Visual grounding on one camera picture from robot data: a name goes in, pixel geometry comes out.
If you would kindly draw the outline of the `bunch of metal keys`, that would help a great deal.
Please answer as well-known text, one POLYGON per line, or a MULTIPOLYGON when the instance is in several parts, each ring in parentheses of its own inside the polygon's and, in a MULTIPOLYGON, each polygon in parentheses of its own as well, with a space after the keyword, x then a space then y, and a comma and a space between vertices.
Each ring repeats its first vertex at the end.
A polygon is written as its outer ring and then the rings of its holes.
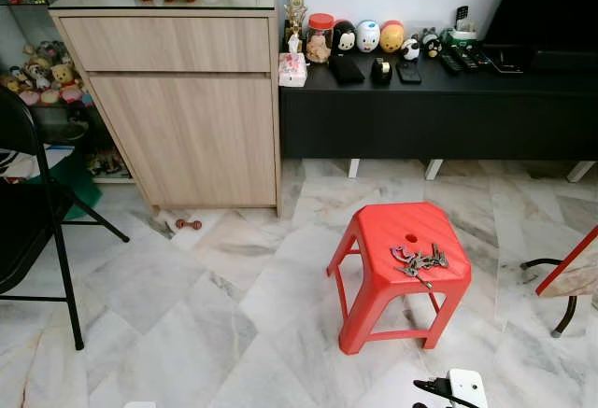
POLYGON ((446 259, 444 251, 435 243, 432 245, 431 254, 419 253, 419 251, 409 251, 405 246, 390 247, 394 261, 398 262, 394 266, 394 270, 400 271, 409 277, 415 277, 427 289, 433 289, 434 286, 430 281, 426 281, 420 275, 423 270, 432 270, 432 268, 449 266, 449 260, 446 259))

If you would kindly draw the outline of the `black flat tray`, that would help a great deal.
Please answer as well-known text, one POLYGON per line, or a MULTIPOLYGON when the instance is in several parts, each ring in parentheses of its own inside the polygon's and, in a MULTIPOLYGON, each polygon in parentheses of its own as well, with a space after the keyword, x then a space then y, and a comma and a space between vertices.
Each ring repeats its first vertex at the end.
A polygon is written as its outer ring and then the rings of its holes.
POLYGON ((496 74, 525 74, 533 67, 534 49, 527 47, 483 46, 481 54, 496 74))

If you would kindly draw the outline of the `black remote control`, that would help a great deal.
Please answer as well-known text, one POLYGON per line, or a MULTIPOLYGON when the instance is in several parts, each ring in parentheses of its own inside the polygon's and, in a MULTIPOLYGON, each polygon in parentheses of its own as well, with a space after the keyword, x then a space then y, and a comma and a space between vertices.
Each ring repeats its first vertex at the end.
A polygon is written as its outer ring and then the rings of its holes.
POLYGON ((469 50, 460 46, 452 46, 451 50, 452 53, 456 55, 456 57, 458 58, 458 61, 462 63, 462 66, 464 66, 467 71, 476 72, 478 70, 479 65, 473 58, 473 55, 470 54, 469 50))
POLYGON ((470 54, 470 57, 474 59, 479 66, 491 66, 492 61, 483 49, 474 46, 467 46, 466 52, 470 54))
POLYGON ((449 53, 448 50, 440 50, 440 52, 437 53, 437 58, 439 58, 439 62, 450 75, 460 75, 462 71, 464 71, 464 66, 462 66, 462 64, 458 62, 457 59, 454 58, 454 55, 449 53))

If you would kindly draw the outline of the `black television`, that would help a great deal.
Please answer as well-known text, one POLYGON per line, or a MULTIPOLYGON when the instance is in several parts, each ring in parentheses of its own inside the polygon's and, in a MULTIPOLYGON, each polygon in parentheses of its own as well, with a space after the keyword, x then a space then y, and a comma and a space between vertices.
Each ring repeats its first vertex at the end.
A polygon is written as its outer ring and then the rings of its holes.
POLYGON ((590 50, 598 41, 598 0, 500 0, 483 44, 552 52, 590 50))

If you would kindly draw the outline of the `black low console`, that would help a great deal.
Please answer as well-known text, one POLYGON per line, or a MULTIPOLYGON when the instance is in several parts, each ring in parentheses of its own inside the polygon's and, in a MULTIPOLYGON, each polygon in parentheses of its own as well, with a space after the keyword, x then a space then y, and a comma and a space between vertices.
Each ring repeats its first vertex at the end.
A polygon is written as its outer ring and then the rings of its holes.
POLYGON ((280 89, 283 158, 589 160, 598 150, 592 77, 565 71, 452 74, 423 59, 420 82, 337 82, 313 63, 280 89))

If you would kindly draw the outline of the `red plastic stool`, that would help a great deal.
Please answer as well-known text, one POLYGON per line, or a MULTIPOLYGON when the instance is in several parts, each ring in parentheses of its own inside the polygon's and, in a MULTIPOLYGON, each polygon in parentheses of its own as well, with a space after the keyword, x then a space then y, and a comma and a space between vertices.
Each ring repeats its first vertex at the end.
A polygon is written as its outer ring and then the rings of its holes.
POLYGON ((467 258, 448 213, 430 202, 367 204, 348 221, 326 275, 334 278, 343 324, 338 342, 345 354, 362 351, 364 344, 381 340, 421 339, 433 349, 464 300, 473 281, 473 263, 467 258), (390 247, 432 253, 440 247, 448 267, 423 270, 427 289, 415 277, 394 270, 390 247), (430 298, 434 318, 423 330, 377 331, 388 306, 400 297, 424 294, 430 298))

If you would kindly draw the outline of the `black and white figure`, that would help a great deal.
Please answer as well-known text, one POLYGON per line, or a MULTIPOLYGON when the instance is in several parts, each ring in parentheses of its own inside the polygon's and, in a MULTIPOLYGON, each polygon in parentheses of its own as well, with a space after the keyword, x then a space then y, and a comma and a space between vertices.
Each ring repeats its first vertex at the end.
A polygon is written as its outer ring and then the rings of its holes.
POLYGON ((420 36, 421 52, 427 58, 435 58, 443 49, 443 42, 435 28, 424 28, 420 36))

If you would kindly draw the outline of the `black phone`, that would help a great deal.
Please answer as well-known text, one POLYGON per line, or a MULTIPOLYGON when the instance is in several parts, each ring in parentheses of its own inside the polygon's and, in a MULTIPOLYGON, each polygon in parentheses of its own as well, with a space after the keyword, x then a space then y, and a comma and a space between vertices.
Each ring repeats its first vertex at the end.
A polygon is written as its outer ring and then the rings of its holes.
POLYGON ((398 76, 398 79, 403 84, 418 85, 422 83, 419 63, 416 61, 400 59, 400 61, 394 63, 394 74, 398 76))

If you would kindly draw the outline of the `orange round plush toy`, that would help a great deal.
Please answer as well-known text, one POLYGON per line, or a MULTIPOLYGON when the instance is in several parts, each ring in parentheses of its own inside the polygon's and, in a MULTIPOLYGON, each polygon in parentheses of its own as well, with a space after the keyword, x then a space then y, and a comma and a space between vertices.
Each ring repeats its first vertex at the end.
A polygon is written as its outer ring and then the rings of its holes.
POLYGON ((397 52, 406 40, 405 26, 397 20, 385 21, 380 28, 379 48, 385 53, 397 52))

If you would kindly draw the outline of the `black pouch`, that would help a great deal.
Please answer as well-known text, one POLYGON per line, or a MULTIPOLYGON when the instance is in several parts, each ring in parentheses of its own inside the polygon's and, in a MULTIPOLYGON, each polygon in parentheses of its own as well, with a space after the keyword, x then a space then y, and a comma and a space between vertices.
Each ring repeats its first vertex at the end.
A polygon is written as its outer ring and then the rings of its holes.
POLYGON ((362 70, 353 61, 350 55, 337 54, 329 58, 329 70, 338 85, 353 85, 364 83, 362 70))

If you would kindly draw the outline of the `red-lidded clear jar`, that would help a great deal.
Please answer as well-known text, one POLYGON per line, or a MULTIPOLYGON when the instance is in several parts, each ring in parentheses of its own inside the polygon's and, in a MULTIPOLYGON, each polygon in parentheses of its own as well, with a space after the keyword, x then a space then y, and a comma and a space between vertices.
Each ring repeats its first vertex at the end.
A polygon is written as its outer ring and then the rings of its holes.
POLYGON ((312 14, 308 16, 305 55, 311 63, 326 63, 332 55, 332 36, 335 19, 330 14, 312 14))

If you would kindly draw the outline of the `pink tissue box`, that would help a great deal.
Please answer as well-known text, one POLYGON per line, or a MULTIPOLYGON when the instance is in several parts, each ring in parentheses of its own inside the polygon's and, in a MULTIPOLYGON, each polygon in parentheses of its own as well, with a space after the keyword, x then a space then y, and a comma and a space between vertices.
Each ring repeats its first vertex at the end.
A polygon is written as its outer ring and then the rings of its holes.
POLYGON ((302 51, 302 40, 298 34, 292 34, 286 44, 286 52, 278 55, 278 85, 303 88, 307 79, 307 61, 302 51))

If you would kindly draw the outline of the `light wooden cabinet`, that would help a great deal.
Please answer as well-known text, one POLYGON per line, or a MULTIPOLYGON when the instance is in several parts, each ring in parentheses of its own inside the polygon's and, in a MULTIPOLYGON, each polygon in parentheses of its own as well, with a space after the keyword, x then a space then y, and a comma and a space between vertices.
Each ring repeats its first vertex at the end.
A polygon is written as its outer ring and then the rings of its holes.
POLYGON ((153 210, 278 206, 278 0, 56 0, 49 16, 153 210))

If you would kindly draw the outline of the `green bag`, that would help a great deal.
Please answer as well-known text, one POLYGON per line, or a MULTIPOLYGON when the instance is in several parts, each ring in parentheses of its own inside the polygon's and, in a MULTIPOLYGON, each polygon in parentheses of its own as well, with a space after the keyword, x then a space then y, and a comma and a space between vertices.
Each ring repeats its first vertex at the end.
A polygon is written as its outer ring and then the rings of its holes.
POLYGON ((29 181, 33 186, 33 212, 35 223, 49 220, 51 211, 63 212, 68 224, 98 225, 93 213, 94 205, 101 199, 90 170, 81 156, 73 150, 44 150, 48 169, 43 172, 34 159, 37 177, 29 181))

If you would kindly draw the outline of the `beige teddy bear plush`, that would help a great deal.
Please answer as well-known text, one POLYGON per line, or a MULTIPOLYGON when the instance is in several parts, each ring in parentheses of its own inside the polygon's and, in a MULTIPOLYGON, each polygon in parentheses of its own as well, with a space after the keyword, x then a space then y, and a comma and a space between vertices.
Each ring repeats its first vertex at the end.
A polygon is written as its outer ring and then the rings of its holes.
POLYGON ((52 79, 57 88, 72 87, 78 85, 76 70, 71 63, 57 63, 50 68, 52 79))

